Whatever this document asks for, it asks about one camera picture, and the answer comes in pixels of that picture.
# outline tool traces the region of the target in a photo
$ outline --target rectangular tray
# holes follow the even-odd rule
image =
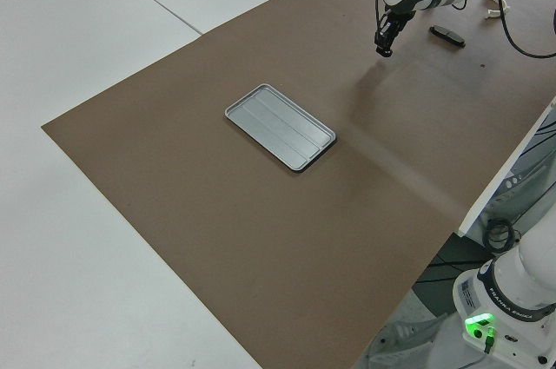
[[[224,114],[295,172],[308,167],[336,140],[330,128],[268,84],[248,93]]]

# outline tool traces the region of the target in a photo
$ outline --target white tabletop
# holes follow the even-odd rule
[[[157,1],[0,0],[2,368],[259,367],[40,129],[266,0]]]

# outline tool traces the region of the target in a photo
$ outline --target brown mat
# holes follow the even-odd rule
[[[483,11],[383,60],[374,0],[272,0],[44,130],[262,367],[348,369],[553,97]],[[263,82],[338,135],[300,175],[223,116]]]

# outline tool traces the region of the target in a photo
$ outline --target green light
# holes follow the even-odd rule
[[[481,315],[476,315],[475,317],[469,317],[466,319],[466,326],[471,326],[473,324],[478,324],[483,321],[491,322],[494,319],[494,316],[489,313],[484,313]]]

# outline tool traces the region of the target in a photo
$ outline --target gray tray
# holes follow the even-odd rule
[[[248,93],[224,114],[296,172],[308,167],[336,139],[330,128],[268,84]]]

